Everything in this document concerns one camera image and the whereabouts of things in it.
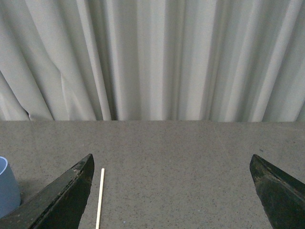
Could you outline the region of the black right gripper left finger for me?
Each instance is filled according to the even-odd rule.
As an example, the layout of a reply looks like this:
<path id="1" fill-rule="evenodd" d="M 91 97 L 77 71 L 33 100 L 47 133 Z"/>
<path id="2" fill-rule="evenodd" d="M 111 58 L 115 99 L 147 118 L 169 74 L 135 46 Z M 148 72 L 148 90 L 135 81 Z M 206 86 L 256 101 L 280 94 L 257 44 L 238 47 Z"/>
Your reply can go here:
<path id="1" fill-rule="evenodd" d="M 94 174 L 88 154 L 28 202 L 1 218 L 2 229 L 76 229 L 87 205 Z"/>

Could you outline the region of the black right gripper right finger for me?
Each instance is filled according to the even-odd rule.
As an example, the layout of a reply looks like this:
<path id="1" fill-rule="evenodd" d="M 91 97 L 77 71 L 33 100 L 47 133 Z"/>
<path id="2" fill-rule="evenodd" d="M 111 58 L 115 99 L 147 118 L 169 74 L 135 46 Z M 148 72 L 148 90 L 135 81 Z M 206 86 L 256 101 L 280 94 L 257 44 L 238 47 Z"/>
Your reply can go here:
<path id="1" fill-rule="evenodd" d="M 259 155 L 254 154 L 250 172 L 255 190 L 274 229 L 305 227 L 305 185 Z"/>

